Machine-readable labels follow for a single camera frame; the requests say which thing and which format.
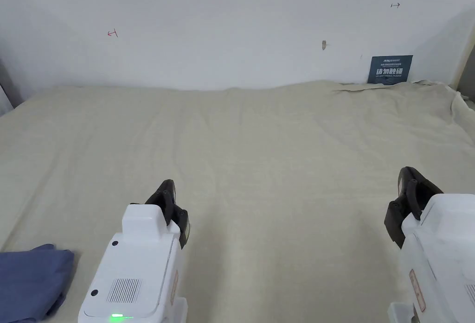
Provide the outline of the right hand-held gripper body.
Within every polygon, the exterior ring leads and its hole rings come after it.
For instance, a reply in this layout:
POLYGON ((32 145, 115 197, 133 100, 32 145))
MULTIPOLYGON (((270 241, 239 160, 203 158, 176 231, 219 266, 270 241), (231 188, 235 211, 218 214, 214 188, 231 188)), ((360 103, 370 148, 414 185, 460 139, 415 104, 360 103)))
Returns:
POLYGON ((475 196, 436 194, 419 219, 402 222, 400 251, 406 303, 388 308, 391 323, 475 320, 475 196))

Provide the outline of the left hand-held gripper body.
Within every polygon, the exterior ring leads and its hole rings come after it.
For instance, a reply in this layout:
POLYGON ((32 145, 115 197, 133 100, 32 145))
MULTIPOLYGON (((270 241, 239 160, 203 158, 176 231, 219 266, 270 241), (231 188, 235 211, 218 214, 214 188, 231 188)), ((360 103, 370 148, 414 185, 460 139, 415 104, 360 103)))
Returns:
POLYGON ((184 323, 183 252, 176 223, 157 205, 132 203, 81 305, 80 323, 184 323))

